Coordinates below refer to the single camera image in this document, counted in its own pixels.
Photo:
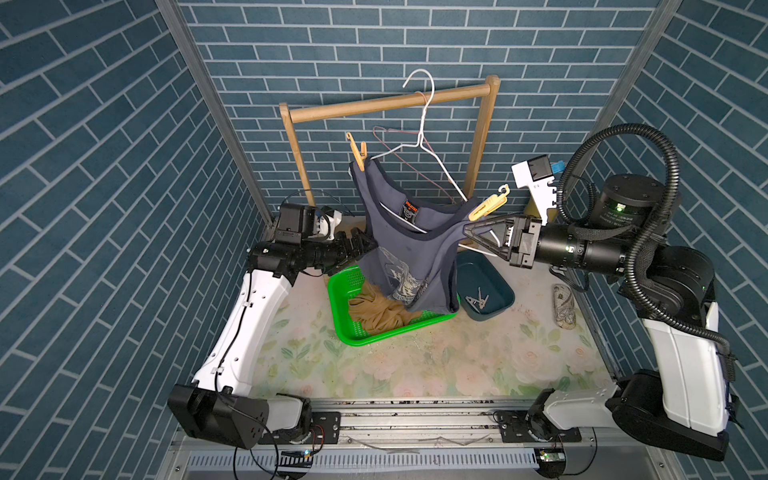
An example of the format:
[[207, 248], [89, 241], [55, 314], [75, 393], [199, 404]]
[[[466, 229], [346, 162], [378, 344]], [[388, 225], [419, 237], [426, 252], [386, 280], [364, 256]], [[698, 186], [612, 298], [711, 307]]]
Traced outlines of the pink wire hanger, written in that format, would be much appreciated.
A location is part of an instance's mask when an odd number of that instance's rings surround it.
[[[447, 173], [447, 169], [444, 167], [442, 160], [438, 158], [437, 154], [434, 152], [434, 149], [429, 144], [429, 141], [425, 138], [425, 134], [421, 128], [421, 122], [418, 125], [418, 129], [416, 131], [407, 131], [392, 127], [385, 127], [383, 125], [374, 125], [370, 132], [375, 141], [385, 150], [381, 156], [393, 156], [397, 161], [401, 163], [405, 170], [409, 170], [419, 180], [434, 188], [437, 191], [437, 196], [444, 197], [449, 201], [450, 204], [457, 203], [456, 197], [450, 193], [445, 186], [441, 185], [437, 180], [432, 178], [427, 173], [422, 172], [419, 166], [411, 161], [411, 157], [413, 157], [415, 160], [418, 160], [424, 153], [426, 153], [428, 157], [437, 161], [438, 166], [442, 169], [443, 174]], [[413, 140], [406, 141], [404, 145], [399, 144], [398, 146], [395, 146], [390, 145], [387, 142], [387, 139], [392, 136], [394, 136], [396, 139], [400, 139], [401, 137], [412, 137]]]

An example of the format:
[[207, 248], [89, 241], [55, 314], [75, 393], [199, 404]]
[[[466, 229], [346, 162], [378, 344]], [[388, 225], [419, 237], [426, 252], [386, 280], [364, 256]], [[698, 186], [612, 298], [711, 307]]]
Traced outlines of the white wire hanger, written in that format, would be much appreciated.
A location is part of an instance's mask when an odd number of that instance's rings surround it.
[[[430, 106], [433, 103], [436, 103], [435, 100], [437, 99], [437, 96], [438, 96], [438, 91], [437, 91], [437, 88], [436, 88], [436, 81], [435, 81], [433, 75], [431, 74], [431, 72], [429, 72], [427, 69], [424, 69], [424, 68], [414, 69], [414, 70], [412, 70], [409, 73], [409, 75], [403, 81], [402, 88], [405, 89], [409, 85], [409, 83], [414, 79], [414, 77], [421, 76], [421, 75], [423, 75], [426, 78], [426, 80], [428, 81], [428, 84], [429, 84], [429, 95], [427, 95], [424, 92], [417, 92], [417, 94], [420, 94], [420, 95], [424, 96], [424, 103], [423, 103], [423, 106], [421, 107], [421, 114], [420, 114], [420, 118], [419, 118], [418, 130], [416, 131], [416, 134], [415, 134], [416, 135], [416, 140], [414, 142], [411, 142], [411, 143], [402, 143], [402, 144], [400, 144], [400, 145], [398, 145], [396, 147], [393, 147], [393, 148], [391, 148], [391, 149], [389, 149], [389, 150], [387, 150], [387, 151], [385, 151], [385, 152], [383, 152], [381, 154], [375, 155], [372, 158], [373, 159], [379, 159], [379, 158], [385, 157], [385, 156], [390, 155], [390, 154], [395, 154], [395, 156], [398, 159], [402, 160], [402, 163], [407, 163], [407, 162], [405, 162], [400, 157], [400, 155], [398, 153], [398, 152], [402, 151], [403, 149], [409, 149], [409, 148], [410, 149], [418, 149], [418, 150], [420, 150], [420, 151], [422, 151], [424, 153], [427, 153], [429, 156], [431, 156], [437, 162], [438, 166], [440, 166], [443, 174], [446, 176], [447, 180], [449, 181], [451, 186], [454, 188], [454, 190], [456, 190], [456, 192], [459, 194], [461, 199], [464, 200], [464, 201], [467, 201], [469, 194], [466, 194], [464, 192], [464, 190], [458, 186], [458, 183], [456, 182], [456, 180], [454, 179], [452, 174], [448, 171], [447, 167], [445, 166], [445, 163], [444, 163], [442, 157], [440, 157], [435, 152], [434, 148], [431, 146], [431, 144], [429, 144], [429, 141], [427, 140], [427, 137], [426, 137], [425, 126], [426, 126], [426, 120], [427, 120], [427, 116], [428, 116], [428, 111], [429, 111]], [[480, 91], [480, 93], [477, 93], [477, 92], [475, 92], [475, 90], [477, 90], [477, 88], [487, 89], [488, 92], [485, 92], [485, 90], [482, 90], [482, 91]], [[453, 90], [460, 90], [462, 92], [462, 95], [464, 95], [464, 96], [462, 96], [462, 98], [456, 97], [455, 99], [453, 99], [453, 100], [449, 99], [448, 101], [459, 101], [459, 100], [464, 100], [466, 98], [473, 98], [473, 99], [474, 98], [478, 98], [478, 97], [483, 98], [483, 97], [487, 96], [488, 93], [491, 93], [490, 87], [487, 87], [486, 84], [482, 84], [482, 86], [481, 85], [473, 85], [473, 86], [468, 86], [468, 87], [457, 87], [457, 88], [448, 89], [448, 90], [451, 90], [451, 91], [453, 91]], [[439, 93], [441, 93], [441, 94], [442, 93], [446, 93], [447, 94], [447, 93], [449, 93], [448, 90], [443, 90], [443, 91], [441, 91]], [[381, 203], [381, 202], [379, 202], [379, 203], [380, 203], [379, 206], [384, 209], [384, 211], [389, 215], [389, 217], [391, 217], [397, 223], [399, 223], [402, 226], [404, 226], [409, 233], [419, 233], [419, 234], [426, 234], [426, 233], [428, 233], [426, 230], [418, 227], [414, 223], [411, 223], [407, 219], [402, 218], [400, 214], [398, 214], [397, 212], [389, 209], [389, 207], [386, 204]], [[479, 254], [484, 255], [484, 256], [498, 258], [498, 255], [496, 255], [494, 253], [491, 253], [491, 252], [489, 252], [487, 250], [483, 250], [481, 248], [477, 248], [475, 246], [471, 246], [471, 243], [459, 243], [458, 247], [460, 249], [472, 251], [472, 252], [475, 252], [475, 253], [479, 253]]]

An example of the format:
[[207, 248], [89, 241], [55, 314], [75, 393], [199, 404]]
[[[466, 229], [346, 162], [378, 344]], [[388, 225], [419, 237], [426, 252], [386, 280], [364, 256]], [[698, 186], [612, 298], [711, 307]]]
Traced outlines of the dark grey tank top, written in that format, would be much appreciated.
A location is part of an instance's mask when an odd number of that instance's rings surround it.
[[482, 200], [455, 205], [419, 200], [401, 189], [377, 160], [349, 170], [377, 247], [358, 264], [366, 280], [407, 310], [454, 314], [460, 308], [456, 257], [470, 214]]

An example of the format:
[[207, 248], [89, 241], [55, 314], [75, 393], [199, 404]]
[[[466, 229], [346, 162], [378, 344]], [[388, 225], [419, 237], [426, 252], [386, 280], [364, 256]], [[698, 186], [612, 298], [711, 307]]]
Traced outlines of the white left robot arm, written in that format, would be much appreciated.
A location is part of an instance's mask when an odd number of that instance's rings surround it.
[[307, 269], [332, 276], [374, 250], [358, 228], [339, 230], [338, 211], [286, 203], [270, 238], [247, 255], [239, 295], [210, 354], [187, 384], [175, 385], [167, 404], [187, 436], [242, 450], [262, 438], [287, 442], [309, 435], [309, 400], [251, 391], [268, 330], [297, 278]]

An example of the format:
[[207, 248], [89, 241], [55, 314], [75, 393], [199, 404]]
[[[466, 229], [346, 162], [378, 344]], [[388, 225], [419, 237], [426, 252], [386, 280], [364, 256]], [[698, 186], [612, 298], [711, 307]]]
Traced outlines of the tan tank top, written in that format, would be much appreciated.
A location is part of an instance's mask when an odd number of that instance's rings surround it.
[[421, 311], [408, 311], [402, 302], [389, 299], [369, 282], [365, 282], [360, 293], [348, 301], [348, 312], [351, 320], [369, 335], [409, 326], [422, 315]]

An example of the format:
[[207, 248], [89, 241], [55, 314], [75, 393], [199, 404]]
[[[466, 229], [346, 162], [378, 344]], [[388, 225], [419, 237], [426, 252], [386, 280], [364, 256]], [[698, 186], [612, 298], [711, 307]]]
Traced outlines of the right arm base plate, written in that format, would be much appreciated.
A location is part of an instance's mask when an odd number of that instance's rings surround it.
[[526, 411], [496, 410], [491, 415], [503, 443], [579, 443], [578, 428], [560, 430], [543, 417], [532, 417]]

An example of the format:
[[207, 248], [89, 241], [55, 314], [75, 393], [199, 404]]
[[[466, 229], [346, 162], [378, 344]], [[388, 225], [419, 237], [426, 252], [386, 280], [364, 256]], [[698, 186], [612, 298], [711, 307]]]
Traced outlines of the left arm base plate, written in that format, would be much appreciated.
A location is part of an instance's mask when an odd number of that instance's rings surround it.
[[259, 440], [259, 445], [311, 445], [316, 447], [320, 443], [335, 445], [339, 442], [342, 415], [339, 411], [313, 412], [311, 420], [307, 424], [308, 430], [302, 426], [294, 430], [275, 430], [272, 434], [264, 433]]

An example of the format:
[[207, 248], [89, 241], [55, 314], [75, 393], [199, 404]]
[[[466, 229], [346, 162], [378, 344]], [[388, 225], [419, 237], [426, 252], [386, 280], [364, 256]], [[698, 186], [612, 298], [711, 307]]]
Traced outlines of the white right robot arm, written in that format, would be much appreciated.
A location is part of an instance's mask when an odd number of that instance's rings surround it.
[[572, 428], [616, 428], [646, 445], [723, 460], [738, 407], [734, 356], [719, 331], [712, 262], [692, 248], [665, 244], [665, 223], [679, 203], [671, 182], [613, 175], [584, 225], [497, 216], [500, 203], [500, 195], [484, 202], [467, 238], [514, 267], [539, 262], [620, 280], [657, 362], [590, 393], [547, 389], [527, 416], [534, 433], [549, 439]]

